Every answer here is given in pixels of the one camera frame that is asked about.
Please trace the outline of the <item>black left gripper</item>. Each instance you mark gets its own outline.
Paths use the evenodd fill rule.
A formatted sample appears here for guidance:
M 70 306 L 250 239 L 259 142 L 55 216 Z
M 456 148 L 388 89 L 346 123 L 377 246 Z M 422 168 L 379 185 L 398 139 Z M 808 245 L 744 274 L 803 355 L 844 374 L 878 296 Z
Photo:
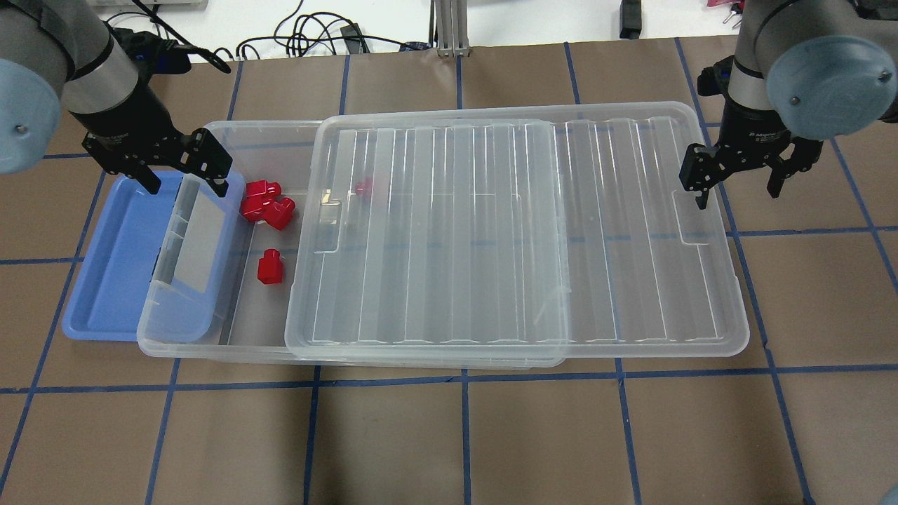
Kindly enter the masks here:
M 233 158 L 207 128 L 184 135 L 147 82 L 102 112 L 83 113 L 86 152 L 110 175 L 125 175 L 157 195 L 161 179 L 150 166 L 169 166 L 199 177 L 219 198 L 227 195 Z

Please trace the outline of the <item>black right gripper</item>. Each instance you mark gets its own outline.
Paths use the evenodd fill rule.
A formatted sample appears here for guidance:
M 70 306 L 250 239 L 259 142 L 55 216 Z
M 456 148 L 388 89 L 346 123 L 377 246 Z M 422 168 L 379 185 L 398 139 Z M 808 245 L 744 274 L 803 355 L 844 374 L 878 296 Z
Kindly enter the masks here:
M 743 170 L 770 168 L 766 189 L 779 198 L 796 173 L 808 172 L 820 159 L 821 140 L 792 133 L 772 109 L 745 107 L 726 95 L 721 130 L 715 148 L 692 143 L 686 147 L 679 180 L 684 191 L 697 193 L 699 210 L 708 208 L 710 191 Z

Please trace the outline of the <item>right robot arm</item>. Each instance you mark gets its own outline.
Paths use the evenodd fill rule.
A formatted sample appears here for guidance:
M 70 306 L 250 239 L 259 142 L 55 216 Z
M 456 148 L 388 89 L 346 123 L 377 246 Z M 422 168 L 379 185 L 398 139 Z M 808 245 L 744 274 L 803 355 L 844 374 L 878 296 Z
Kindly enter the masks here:
M 686 148 L 679 179 L 700 210 L 745 170 L 770 169 L 777 198 L 825 141 L 896 122 L 894 1 L 744 1 L 735 53 L 704 68 L 700 96 L 725 100 L 718 140 Z

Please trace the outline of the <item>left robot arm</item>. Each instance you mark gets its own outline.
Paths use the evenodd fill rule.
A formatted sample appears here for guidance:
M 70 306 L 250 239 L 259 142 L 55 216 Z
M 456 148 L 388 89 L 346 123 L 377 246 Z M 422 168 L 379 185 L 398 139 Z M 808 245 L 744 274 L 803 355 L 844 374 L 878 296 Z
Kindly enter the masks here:
M 154 74 L 183 74 L 218 55 L 170 31 L 116 29 L 84 1 L 4 1 L 1 8 L 2 173 L 29 170 L 47 153 L 64 111 L 86 129 L 83 149 L 109 175 L 154 194 L 166 166 L 228 191 L 233 160 L 208 129 L 179 131 L 149 86 Z

